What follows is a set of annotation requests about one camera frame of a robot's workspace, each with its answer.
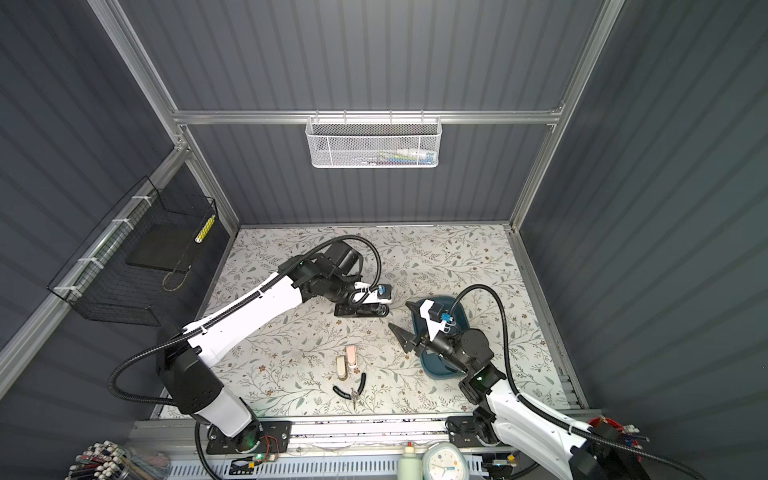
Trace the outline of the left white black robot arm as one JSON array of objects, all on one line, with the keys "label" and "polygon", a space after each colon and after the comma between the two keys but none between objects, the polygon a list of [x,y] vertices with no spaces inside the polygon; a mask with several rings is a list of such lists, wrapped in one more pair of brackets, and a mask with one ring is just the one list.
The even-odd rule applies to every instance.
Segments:
[{"label": "left white black robot arm", "polygon": [[217,428],[222,436],[241,441],[250,449],[264,436],[253,410],[213,372],[212,367],[242,340],[272,319],[316,298],[335,305],[337,316],[385,317],[393,299],[391,285],[381,281],[382,261],[371,249],[375,276],[362,280],[363,256],[343,235],[281,265],[244,297],[184,327],[189,337],[167,347],[158,360],[158,373],[173,405],[183,414]]}]

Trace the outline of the black stapler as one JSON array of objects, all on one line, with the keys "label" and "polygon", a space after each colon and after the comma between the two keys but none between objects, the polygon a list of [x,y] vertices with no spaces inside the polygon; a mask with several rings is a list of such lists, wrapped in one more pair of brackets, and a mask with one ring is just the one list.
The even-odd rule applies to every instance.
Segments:
[{"label": "black stapler", "polygon": [[390,312],[387,304],[362,304],[353,306],[337,304],[334,308],[334,316],[338,318],[383,318]]}]

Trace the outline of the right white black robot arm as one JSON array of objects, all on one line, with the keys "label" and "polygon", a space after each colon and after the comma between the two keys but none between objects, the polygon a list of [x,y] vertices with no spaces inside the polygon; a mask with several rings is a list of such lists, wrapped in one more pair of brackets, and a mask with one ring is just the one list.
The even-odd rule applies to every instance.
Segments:
[{"label": "right white black robot arm", "polygon": [[390,324],[390,330],[405,352],[437,355],[464,374],[459,388],[476,406],[474,429],[481,442],[514,447],[558,479],[649,477],[636,454],[602,443],[619,438],[611,426],[598,429],[597,442],[585,439],[577,431],[588,430],[589,424],[515,393],[509,376],[493,364],[493,351],[482,331],[470,328],[450,336],[445,333],[448,313],[441,304],[423,300],[406,306],[424,320],[426,329],[411,333]]}]

